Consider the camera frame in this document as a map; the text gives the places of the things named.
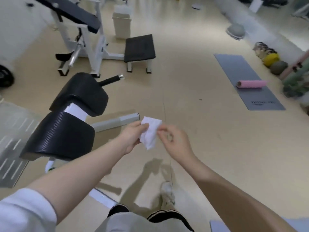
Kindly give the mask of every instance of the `wall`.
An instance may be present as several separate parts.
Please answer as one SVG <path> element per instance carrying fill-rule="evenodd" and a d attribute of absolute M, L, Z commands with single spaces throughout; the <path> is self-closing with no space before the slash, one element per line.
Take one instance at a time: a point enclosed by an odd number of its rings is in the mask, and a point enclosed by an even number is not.
<path fill-rule="evenodd" d="M 51 23 L 50 10 L 35 0 L 1 0 L 0 61 L 12 64 Z"/>
<path fill-rule="evenodd" d="M 232 22 L 245 27 L 246 38 L 253 45 L 262 41 L 274 48 L 282 60 L 295 63 L 304 52 L 281 34 L 267 28 L 259 16 L 255 15 L 238 0 L 214 0 L 218 8 Z"/>

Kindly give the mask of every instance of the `sneaker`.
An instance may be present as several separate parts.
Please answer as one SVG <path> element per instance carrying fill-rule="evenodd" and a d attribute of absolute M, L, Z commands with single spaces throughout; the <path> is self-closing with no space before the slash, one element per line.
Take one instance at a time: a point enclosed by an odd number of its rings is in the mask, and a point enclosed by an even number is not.
<path fill-rule="evenodd" d="M 162 208 L 172 204 L 175 206 L 175 195 L 173 194 L 173 186 L 171 182 L 164 182 L 161 185 Z"/>

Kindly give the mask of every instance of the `gray yoga mat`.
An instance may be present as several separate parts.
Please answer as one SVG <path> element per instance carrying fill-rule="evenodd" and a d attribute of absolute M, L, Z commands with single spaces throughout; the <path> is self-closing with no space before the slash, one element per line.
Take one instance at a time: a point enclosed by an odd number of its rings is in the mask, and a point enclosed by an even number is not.
<path fill-rule="evenodd" d="M 237 82 L 240 80 L 261 80 L 241 55 L 215 54 L 214 56 L 248 110 L 285 110 L 284 106 L 267 86 L 251 89 L 238 89 L 236 87 Z"/>
<path fill-rule="evenodd" d="M 286 219 L 284 220 L 290 224 L 296 231 L 298 232 L 308 232 L 309 228 L 309 218 L 301 218 L 301 219 Z M 212 232 L 230 232 L 228 227 L 224 224 L 224 222 L 219 221 L 211 221 L 211 231 Z"/>

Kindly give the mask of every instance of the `white sleeve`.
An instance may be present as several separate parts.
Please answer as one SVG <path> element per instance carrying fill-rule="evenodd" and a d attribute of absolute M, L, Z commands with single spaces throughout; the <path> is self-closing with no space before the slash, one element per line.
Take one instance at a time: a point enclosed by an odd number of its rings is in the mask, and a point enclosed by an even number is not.
<path fill-rule="evenodd" d="M 0 232 L 54 232 L 57 217 L 40 193 L 23 188 L 0 201 Z"/>

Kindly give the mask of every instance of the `black handle grip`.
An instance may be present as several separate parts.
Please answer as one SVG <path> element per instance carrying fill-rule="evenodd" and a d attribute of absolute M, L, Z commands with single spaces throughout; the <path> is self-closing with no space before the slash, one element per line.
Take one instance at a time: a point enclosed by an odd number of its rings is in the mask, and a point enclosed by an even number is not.
<path fill-rule="evenodd" d="M 103 87 L 105 85 L 109 85 L 111 83 L 114 83 L 114 82 L 117 82 L 117 81 L 120 81 L 120 80 L 123 80 L 123 79 L 124 79 L 124 76 L 121 74 L 121 75 L 113 76 L 113 77 L 108 78 L 106 80 L 100 81 L 100 82 L 98 82 L 98 84 L 99 84 L 99 86 Z"/>

